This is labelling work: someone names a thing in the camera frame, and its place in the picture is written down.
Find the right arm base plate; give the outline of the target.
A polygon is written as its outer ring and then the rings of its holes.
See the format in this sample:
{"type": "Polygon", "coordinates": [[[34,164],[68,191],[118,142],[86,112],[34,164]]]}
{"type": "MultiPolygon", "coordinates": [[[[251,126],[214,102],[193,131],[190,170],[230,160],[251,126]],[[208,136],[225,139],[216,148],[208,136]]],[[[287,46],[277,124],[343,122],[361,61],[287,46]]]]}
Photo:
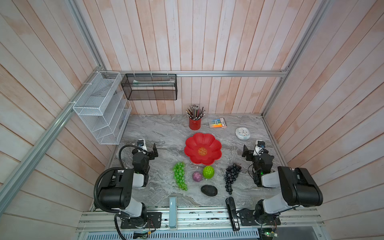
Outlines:
{"type": "Polygon", "coordinates": [[[241,209],[237,211],[242,226],[281,225],[279,215],[260,214],[256,210],[241,209]]]}

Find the dark avocado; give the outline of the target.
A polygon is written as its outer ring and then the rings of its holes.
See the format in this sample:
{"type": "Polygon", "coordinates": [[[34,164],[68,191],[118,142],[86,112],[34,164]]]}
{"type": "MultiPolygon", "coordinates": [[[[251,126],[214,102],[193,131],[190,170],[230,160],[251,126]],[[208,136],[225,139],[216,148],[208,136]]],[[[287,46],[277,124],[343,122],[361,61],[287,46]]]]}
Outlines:
{"type": "Polygon", "coordinates": [[[218,194],[218,189],[212,185],[204,185],[201,187],[201,192],[209,197],[215,197],[218,194]]]}

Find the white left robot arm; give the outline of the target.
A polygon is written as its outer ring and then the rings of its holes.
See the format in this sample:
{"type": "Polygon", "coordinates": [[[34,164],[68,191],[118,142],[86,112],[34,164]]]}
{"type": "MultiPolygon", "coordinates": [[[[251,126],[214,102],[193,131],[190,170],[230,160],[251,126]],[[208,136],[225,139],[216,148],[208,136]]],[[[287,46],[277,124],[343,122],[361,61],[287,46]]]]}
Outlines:
{"type": "Polygon", "coordinates": [[[119,150],[120,167],[105,170],[97,178],[94,186],[94,205],[107,213],[114,213],[123,219],[147,221],[144,203],[132,197],[133,188],[146,187],[149,180],[150,161],[159,156],[156,145],[147,150],[145,141],[138,140],[137,145],[124,145],[119,150]],[[133,148],[133,168],[126,168],[122,151],[133,148]]]}

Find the green grape bunch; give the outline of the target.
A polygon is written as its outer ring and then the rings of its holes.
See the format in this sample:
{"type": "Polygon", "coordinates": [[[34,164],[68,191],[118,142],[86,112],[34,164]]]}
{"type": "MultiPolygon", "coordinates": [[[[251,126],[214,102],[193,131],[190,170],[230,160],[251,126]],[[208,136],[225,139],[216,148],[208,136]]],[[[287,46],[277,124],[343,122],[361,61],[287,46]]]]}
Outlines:
{"type": "Polygon", "coordinates": [[[188,186],[185,182],[185,163],[184,162],[178,162],[173,167],[174,172],[174,179],[179,187],[179,189],[183,191],[188,190],[188,186]]]}

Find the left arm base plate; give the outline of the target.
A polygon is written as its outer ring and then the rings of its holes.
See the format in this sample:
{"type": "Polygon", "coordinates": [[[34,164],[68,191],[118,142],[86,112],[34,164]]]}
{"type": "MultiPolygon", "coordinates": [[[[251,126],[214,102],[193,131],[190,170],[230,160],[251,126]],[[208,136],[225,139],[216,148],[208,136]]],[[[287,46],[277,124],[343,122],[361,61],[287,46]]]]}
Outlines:
{"type": "Polygon", "coordinates": [[[121,229],[158,229],[161,227],[162,213],[161,212],[149,212],[146,218],[130,218],[123,220],[121,223],[121,229]]]}

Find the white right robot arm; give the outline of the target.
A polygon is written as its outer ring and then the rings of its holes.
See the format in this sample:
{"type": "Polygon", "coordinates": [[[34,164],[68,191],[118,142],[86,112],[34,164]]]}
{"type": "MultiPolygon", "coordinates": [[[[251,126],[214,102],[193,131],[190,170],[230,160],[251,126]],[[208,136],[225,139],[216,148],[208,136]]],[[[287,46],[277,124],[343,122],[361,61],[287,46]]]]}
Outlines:
{"type": "Polygon", "coordinates": [[[277,171],[272,171],[275,157],[265,149],[263,141],[259,141],[253,150],[244,146],[242,157],[252,162],[250,176],[259,188],[281,190],[269,199],[258,201],[254,218],[259,225],[273,222],[281,213],[296,207],[322,205],[323,194],[307,169],[279,166],[277,171]]]}

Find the green textured round fruit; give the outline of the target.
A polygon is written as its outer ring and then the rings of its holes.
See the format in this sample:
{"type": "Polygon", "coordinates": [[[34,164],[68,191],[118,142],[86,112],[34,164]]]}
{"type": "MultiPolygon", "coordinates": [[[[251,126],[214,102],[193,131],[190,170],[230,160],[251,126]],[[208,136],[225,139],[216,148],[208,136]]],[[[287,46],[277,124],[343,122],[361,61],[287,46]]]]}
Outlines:
{"type": "Polygon", "coordinates": [[[203,169],[203,177],[205,179],[211,179],[215,175],[215,169],[212,166],[206,166],[203,169]]]}

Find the purple round fruit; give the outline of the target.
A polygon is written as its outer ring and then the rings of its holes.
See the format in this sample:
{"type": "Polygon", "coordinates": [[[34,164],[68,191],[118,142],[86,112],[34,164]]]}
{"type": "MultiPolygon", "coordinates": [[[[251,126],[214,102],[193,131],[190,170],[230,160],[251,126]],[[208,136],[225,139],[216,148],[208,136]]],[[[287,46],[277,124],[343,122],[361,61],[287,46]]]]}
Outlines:
{"type": "Polygon", "coordinates": [[[201,182],[203,180],[203,175],[200,172],[193,173],[193,180],[195,182],[201,182]]]}

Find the dark purple grape bunch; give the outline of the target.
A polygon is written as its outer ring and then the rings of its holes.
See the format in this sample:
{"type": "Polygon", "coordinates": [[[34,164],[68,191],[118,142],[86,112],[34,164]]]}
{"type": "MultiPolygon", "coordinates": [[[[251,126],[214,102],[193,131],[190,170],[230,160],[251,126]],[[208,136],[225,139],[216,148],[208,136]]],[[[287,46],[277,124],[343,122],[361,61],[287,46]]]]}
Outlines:
{"type": "Polygon", "coordinates": [[[237,163],[233,163],[226,168],[224,180],[226,192],[231,195],[233,193],[233,183],[237,180],[242,167],[237,163]]]}

